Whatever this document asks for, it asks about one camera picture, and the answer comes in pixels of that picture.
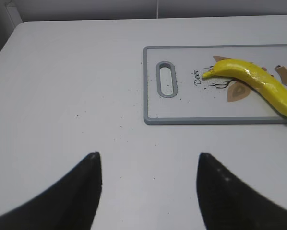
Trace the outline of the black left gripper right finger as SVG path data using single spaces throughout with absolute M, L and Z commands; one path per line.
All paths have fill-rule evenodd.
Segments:
M 287 210 L 262 196 L 210 153 L 201 153 L 197 198 L 208 230 L 287 230 Z

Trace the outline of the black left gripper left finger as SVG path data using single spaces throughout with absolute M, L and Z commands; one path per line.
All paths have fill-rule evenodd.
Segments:
M 89 230 L 101 191 L 101 157 L 89 153 L 47 190 L 1 215 L 0 230 Z

